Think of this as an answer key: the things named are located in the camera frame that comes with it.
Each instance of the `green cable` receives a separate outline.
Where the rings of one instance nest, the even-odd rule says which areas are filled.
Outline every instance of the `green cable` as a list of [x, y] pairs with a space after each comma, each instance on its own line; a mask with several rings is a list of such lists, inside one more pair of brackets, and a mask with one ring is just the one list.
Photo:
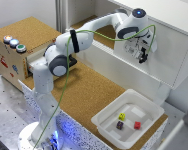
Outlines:
[[[109, 37], [107, 37], [107, 36], [105, 36], [105, 35], [103, 35], [103, 34], [101, 34], [101, 33], [99, 33], [99, 32], [90, 31], [90, 30], [81, 30], [81, 31], [77, 31], [76, 33], [80, 33], [80, 32], [92, 32], [92, 33], [98, 34], [98, 35], [100, 35], [100, 36], [102, 36], [102, 37], [104, 37], [104, 38], [107, 38], [107, 39], [109, 39], [109, 40], [111, 40], [111, 41], [125, 41], [125, 40], [129, 40], [129, 39], [135, 37], [135, 36], [138, 35], [139, 33], [143, 32], [144, 30], [146, 30], [146, 29], [148, 29], [148, 28], [150, 28], [150, 27], [152, 27], [152, 26], [154, 27], [154, 34], [153, 34], [153, 37], [152, 37], [152, 41], [151, 41], [151, 44], [150, 44], [150, 48], [149, 48], [149, 50], [147, 51], [147, 54], [148, 54], [148, 53], [150, 52], [150, 50], [151, 50], [151, 46], [152, 46], [152, 43], [153, 43], [153, 41], [154, 41], [154, 36], [155, 36], [155, 33], [156, 33], [156, 26], [155, 26], [155, 25], [150, 25], [150, 26], [148, 26], [148, 27], [146, 27], [146, 28], [140, 30], [140, 31], [137, 32], [136, 34], [134, 34], [134, 35], [132, 35], [132, 36], [126, 38], [126, 39], [118, 39], [118, 40], [109, 38]], [[63, 98], [63, 94], [64, 94], [64, 92], [65, 92], [66, 85], [67, 85], [67, 82], [68, 82], [68, 77], [69, 77], [68, 46], [69, 46], [69, 43], [70, 43], [70, 39], [71, 39], [71, 36], [68, 38], [68, 43], [67, 43], [67, 67], [68, 67], [68, 70], [67, 70], [66, 82], [65, 82], [65, 85], [64, 85], [62, 94], [61, 94], [61, 98], [60, 98], [60, 100], [59, 100], [59, 102], [58, 102], [58, 105], [57, 105], [55, 111], [53, 112], [52, 116], [50, 117], [49, 121], [47, 122], [47, 125], [46, 125], [45, 128], [43, 129], [43, 132], [41, 133], [41, 135], [40, 135], [38, 141], [36, 142], [36, 144], [35, 144], [33, 150], [34, 150], [34, 149], [36, 148], [36, 146], [38, 145], [38, 143], [39, 143], [41, 137], [43, 136], [43, 134], [44, 134], [44, 132], [45, 132], [47, 126], [49, 125], [50, 121], [52, 120], [52, 117], [53, 117], [54, 114], [56, 113], [56, 111], [57, 111], [57, 109], [58, 109], [58, 107], [59, 107], [59, 105], [60, 105], [60, 103], [61, 103], [61, 100], [62, 100], [62, 98]]]

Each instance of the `small toy block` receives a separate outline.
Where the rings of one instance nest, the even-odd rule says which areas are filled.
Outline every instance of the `small toy block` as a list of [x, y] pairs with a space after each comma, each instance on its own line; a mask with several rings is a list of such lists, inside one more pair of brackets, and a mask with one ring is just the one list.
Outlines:
[[122, 130], [123, 124], [124, 124], [123, 122], [118, 121], [116, 128]]
[[134, 129], [139, 130], [140, 128], [141, 128], [141, 123], [140, 123], [140, 122], [136, 122], [136, 121], [135, 121], [135, 124], [134, 124]]
[[125, 120], [125, 114], [124, 113], [120, 113], [118, 119], [124, 121]]

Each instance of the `brown work surface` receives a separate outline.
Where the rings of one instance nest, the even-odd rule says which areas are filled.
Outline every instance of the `brown work surface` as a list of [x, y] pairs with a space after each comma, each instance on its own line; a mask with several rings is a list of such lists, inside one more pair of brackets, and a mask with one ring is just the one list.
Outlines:
[[[117, 150], [115, 146], [99, 134], [96, 126], [91, 122], [91, 118], [125, 92], [125, 89], [81, 62], [78, 62], [75, 66], [70, 71], [68, 85], [60, 107], [114, 150]], [[52, 94], [57, 101], [61, 96], [65, 80], [66, 76], [55, 81]], [[23, 82], [31, 89], [34, 87], [32, 77]], [[166, 119], [167, 116], [163, 115], [130, 150], [139, 150]]]
[[32, 50], [60, 34], [36, 18], [29, 17], [0, 28], [0, 41], [3, 43], [4, 36], [11, 35], [14, 39], [18, 39], [20, 44], [24, 44], [27, 50]]
[[[86, 22], [88, 22], [92, 19], [95, 19], [95, 18], [97, 18], [97, 16], [91, 16], [91, 17], [89, 17], [89, 18], [87, 18], [87, 19], [85, 19], [85, 20], [83, 20], [83, 21], [81, 21], [77, 24], [72, 25], [72, 28], [78, 29], [78, 28], [82, 27]], [[104, 34], [104, 35], [106, 35], [106, 36], [108, 36], [112, 39], [115, 39], [115, 37], [116, 37], [116, 33], [115, 33], [115, 30], [113, 29], [112, 25], [98, 29], [97, 32]], [[114, 43], [115, 43], [114, 41], [108, 40], [107, 38], [104, 38], [104, 37], [97, 35], [97, 34], [94, 35], [94, 39], [96, 41], [99, 41], [100, 43], [110, 47], [111, 49], [114, 49]]]

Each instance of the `white plastic bin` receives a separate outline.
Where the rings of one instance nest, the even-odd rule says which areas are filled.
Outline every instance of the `white plastic bin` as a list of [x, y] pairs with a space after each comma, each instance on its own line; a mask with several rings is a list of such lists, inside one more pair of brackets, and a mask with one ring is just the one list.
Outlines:
[[[120, 113], [125, 113], [123, 129], [116, 128]], [[164, 109], [134, 90], [127, 90], [91, 121], [99, 133], [120, 149], [131, 148], [141, 136], [163, 115]], [[134, 129], [135, 121], [141, 122], [139, 130]]]

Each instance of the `white robotic arm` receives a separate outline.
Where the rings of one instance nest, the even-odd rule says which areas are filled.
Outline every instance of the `white robotic arm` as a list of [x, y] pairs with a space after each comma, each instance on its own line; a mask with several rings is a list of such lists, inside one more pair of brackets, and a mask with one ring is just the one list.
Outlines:
[[[125, 39], [146, 28], [148, 26], [148, 17], [145, 11], [142, 9], [133, 10], [129, 17], [125, 10], [117, 9], [113, 13], [87, 22], [81, 28], [76, 30], [76, 32], [82, 30], [96, 31], [97, 29], [107, 25], [113, 26], [116, 31], [117, 38]], [[57, 106], [58, 103], [52, 96], [51, 91], [54, 87], [53, 75], [62, 76], [68, 70], [67, 44], [70, 36], [70, 32], [58, 36], [56, 43], [54, 45], [50, 45], [47, 48], [45, 52], [46, 60], [33, 66], [33, 77], [35, 85], [33, 90], [34, 99], [42, 110], [39, 124], [34, 129], [30, 137], [31, 141], [33, 142], [32, 145], [36, 144], [38, 146], [36, 147], [37, 149], [41, 148], [45, 150], [60, 150], [61, 148], [61, 141], [58, 140], [60, 138], [52, 140], [52, 137], [54, 137], [55, 133], [57, 132], [57, 127], [55, 124], [56, 118], [55, 116], [51, 118], [51, 115], [53, 114], [52, 112], [56, 110], [56, 107], [54, 106]], [[76, 51], [74, 47], [77, 46], [79, 51], [88, 49], [92, 45], [93, 37], [94, 33], [92, 32], [84, 31], [77, 33], [76, 45], [74, 45], [73, 40], [69, 41], [68, 55], [74, 53]], [[140, 32], [137, 37], [141, 38], [146, 45], [150, 46], [153, 34], [149, 29], [146, 29]], [[157, 45], [156, 41], [154, 40], [152, 44], [152, 51], [154, 52], [156, 49]], [[49, 126], [45, 132], [43, 132], [49, 120]], [[39, 141], [39, 137], [42, 132], [43, 136]], [[56, 141], [56, 144], [49, 144], [50, 139], [51, 141]]]

